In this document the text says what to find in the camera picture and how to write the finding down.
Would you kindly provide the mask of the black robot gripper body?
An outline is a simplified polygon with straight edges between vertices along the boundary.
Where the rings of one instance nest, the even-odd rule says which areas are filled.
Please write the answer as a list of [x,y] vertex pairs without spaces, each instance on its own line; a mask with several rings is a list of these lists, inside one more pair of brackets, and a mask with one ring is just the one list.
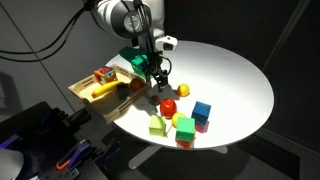
[[165,70],[161,68],[161,64],[166,60],[171,63],[171,60],[165,56],[155,56],[148,59],[148,63],[143,67],[145,74],[151,74],[152,76],[160,75],[161,77],[168,77],[171,73],[171,69]]

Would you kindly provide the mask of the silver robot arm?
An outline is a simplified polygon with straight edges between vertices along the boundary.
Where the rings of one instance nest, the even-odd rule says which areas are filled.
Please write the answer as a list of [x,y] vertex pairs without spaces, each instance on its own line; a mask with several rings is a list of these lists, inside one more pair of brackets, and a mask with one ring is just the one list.
[[153,78],[161,92],[168,85],[172,69],[171,60],[163,52],[178,45],[175,37],[164,32],[164,0],[93,0],[89,11],[102,30],[137,40],[134,48],[125,47],[119,54],[147,82]]

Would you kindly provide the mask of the grey rounded robot base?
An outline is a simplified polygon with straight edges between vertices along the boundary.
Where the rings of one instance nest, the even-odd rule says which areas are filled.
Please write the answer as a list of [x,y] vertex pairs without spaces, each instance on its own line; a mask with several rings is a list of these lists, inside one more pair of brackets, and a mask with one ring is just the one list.
[[21,152],[0,148],[0,180],[16,180],[23,164]]

